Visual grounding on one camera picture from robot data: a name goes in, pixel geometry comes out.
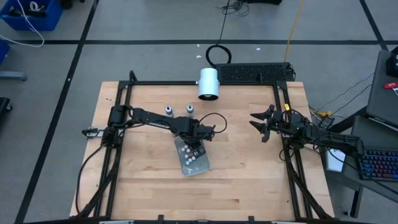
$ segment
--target floor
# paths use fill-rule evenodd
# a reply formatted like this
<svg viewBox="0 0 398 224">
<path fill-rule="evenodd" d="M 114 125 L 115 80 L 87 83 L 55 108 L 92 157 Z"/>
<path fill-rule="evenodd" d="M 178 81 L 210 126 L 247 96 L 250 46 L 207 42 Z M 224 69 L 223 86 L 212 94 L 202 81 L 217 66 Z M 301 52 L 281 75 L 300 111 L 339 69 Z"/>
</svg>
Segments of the floor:
<svg viewBox="0 0 398 224">
<path fill-rule="evenodd" d="M 0 0 L 0 6 L 6 0 Z M 0 96 L 14 110 L 0 132 L 0 220 L 13 223 L 40 152 L 48 151 L 25 222 L 66 218 L 100 84 L 127 79 L 197 80 L 207 47 L 220 35 L 225 0 L 86 0 L 64 11 L 57 28 L 43 32 L 39 49 L 11 45 L 0 70 L 25 71 L 28 80 L 1 80 Z M 299 0 L 280 6 L 251 4 L 246 17 L 228 16 L 223 39 L 232 62 L 281 62 Z M 304 82 L 308 102 L 320 108 L 374 71 L 377 53 L 398 45 L 396 0 L 306 0 L 288 61 Z M 37 44 L 31 32 L 0 21 L 0 33 Z M 225 62 L 222 52 L 212 61 Z M 371 79 L 324 109 L 335 111 Z M 339 111 L 348 116 L 366 103 L 369 90 Z M 343 215 L 353 191 L 329 182 L 336 217 L 373 223 L 396 220 L 398 204 L 364 191 L 358 219 Z"/>
</svg>

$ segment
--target wooden table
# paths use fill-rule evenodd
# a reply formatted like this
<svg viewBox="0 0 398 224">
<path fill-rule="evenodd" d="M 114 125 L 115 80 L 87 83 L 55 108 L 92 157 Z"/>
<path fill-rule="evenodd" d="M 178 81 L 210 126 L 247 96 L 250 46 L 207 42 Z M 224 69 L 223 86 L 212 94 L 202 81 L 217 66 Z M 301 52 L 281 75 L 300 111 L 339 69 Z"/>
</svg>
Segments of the wooden table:
<svg viewBox="0 0 398 224">
<path fill-rule="evenodd" d="M 105 127 L 114 105 L 117 82 L 103 82 L 95 110 L 93 126 Z M 310 117 L 303 83 L 288 83 L 292 108 Z M 211 169 L 193 177 L 184 177 L 175 152 L 174 137 L 168 130 L 143 126 L 128 129 L 124 138 L 112 219 L 156 220 L 294 220 L 293 207 L 280 135 L 271 133 L 267 143 L 250 124 L 250 113 L 265 111 L 275 104 L 271 86 L 220 86 L 220 98 L 202 101 L 197 86 L 133 86 L 130 104 L 164 114 L 170 105 L 175 116 L 186 115 L 193 105 L 195 117 L 218 112 L 228 120 L 228 128 L 205 142 Z M 224 127 L 218 116 L 203 120 L 205 125 Z M 85 158 L 100 145 L 100 138 L 88 140 Z M 80 187 L 80 207 L 92 197 L 100 179 L 105 150 L 86 165 Z M 320 156 L 302 150 L 308 189 L 331 215 L 333 208 Z M 301 214 L 302 194 L 297 188 Z M 105 193 L 103 206 L 108 198 Z M 76 214 L 72 206 L 71 215 Z"/>
</svg>

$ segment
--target keyboard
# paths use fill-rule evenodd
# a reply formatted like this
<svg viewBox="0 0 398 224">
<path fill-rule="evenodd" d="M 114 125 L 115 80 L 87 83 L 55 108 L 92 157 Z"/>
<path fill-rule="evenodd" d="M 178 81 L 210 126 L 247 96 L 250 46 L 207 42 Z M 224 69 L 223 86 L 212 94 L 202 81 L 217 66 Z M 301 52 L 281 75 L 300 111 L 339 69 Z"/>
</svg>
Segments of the keyboard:
<svg viewBox="0 0 398 224">
<path fill-rule="evenodd" d="M 357 159 L 361 179 L 398 182 L 398 151 L 364 150 Z"/>
<path fill-rule="evenodd" d="M 294 80 L 289 63 L 231 63 L 217 64 L 216 68 L 220 81 L 274 82 Z"/>
</svg>

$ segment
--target blue container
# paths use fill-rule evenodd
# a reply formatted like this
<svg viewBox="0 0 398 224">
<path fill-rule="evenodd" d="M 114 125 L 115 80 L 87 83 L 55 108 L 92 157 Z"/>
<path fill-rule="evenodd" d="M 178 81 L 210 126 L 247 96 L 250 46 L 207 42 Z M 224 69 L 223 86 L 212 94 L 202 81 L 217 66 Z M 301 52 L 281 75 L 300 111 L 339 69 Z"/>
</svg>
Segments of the blue container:
<svg viewBox="0 0 398 224">
<path fill-rule="evenodd" d="M 47 17 L 28 17 L 29 22 L 35 27 L 36 30 L 54 30 L 62 14 L 62 7 L 57 0 L 19 0 L 26 12 L 29 9 L 31 1 L 36 2 L 39 7 L 47 6 L 45 12 Z M 11 8 L 21 10 L 17 0 L 8 0 L 7 3 L 0 11 L 0 19 L 4 19 L 10 27 L 14 30 L 30 30 L 29 25 L 25 21 L 25 17 L 8 16 Z"/>
<path fill-rule="evenodd" d="M 6 54 L 9 49 L 10 46 L 7 43 L 5 43 L 3 40 L 0 40 L 0 64 L 6 57 Z"/>
</svg>

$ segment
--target small vial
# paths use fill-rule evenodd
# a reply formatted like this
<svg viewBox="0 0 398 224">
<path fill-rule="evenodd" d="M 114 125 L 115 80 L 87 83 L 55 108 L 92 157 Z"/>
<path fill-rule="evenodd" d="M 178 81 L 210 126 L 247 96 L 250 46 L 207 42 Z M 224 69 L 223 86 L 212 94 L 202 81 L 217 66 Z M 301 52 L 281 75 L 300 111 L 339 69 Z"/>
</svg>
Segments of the small vial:
<svg viewBox="0 0 398 224">
<path fill-rule="evenodd" d="M 193 118 L 193 106 L 192 105 L 187 106 L 187 112 L 188 112 L 188 117 Z"/>
<path fill-rule="evenodd" d="M 174 117 L 173 109 L 171 106 L 166 106 L 165 110 L 166 110 L 166 116 L 168 116 L 169 118 Z"/>
</svg>

